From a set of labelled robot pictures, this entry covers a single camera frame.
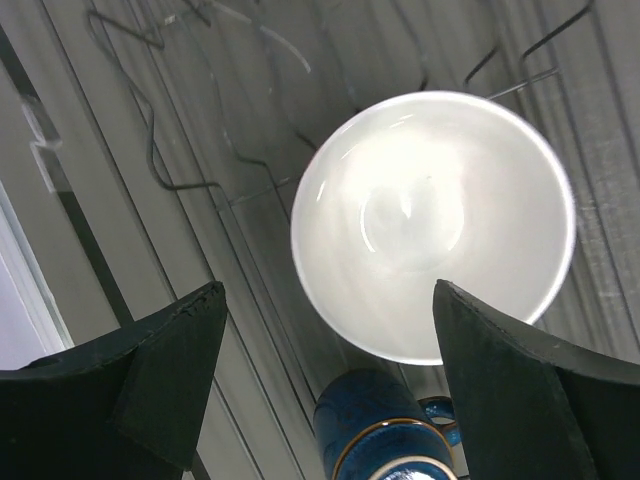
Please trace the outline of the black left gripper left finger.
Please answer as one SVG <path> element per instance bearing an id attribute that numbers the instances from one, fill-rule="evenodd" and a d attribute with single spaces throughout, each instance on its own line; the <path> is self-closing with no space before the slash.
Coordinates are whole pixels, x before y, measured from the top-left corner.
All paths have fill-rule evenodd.
<path id="1" fill-rule="evenodd" d="M 5 479 L 179 479 L 193 467 L 227 319 L 209 282 L 1 374 Z"/>

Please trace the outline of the red floral bowl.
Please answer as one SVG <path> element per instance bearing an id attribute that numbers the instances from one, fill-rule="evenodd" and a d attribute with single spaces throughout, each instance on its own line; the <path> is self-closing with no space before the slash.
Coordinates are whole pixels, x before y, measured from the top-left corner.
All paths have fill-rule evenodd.
<path id="1" fill-rule="evenodd" d="M 377 103 L 329 136 L 299 181 L 290 248 L 336 334 L 386 360 L 439 366 L 438 281 L 534 324 L 566 279 L 576 230 L 567 172 L 530 122 L 433 90 Z"/>

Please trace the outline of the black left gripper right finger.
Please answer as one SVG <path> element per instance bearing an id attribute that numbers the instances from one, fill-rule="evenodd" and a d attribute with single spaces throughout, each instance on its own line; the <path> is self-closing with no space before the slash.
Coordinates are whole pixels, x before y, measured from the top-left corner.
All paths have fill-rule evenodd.
<path id="1" fill-rule="evenodd" d="M 473 479 L 636 479 L 639 367 L 440 280 L 433 315 Z"/>

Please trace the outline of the blue ceramic mug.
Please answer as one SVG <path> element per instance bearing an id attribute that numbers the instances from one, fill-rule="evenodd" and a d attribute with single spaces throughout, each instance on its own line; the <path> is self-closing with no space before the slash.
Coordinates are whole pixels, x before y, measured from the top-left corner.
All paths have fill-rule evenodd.
<path id="1" fill-rule="evenodd" d="M 454 479 L 453 402 L 418 400 L 396 377 L 351 370 L 318 398 L 313 428 L 328 479 Z"/>

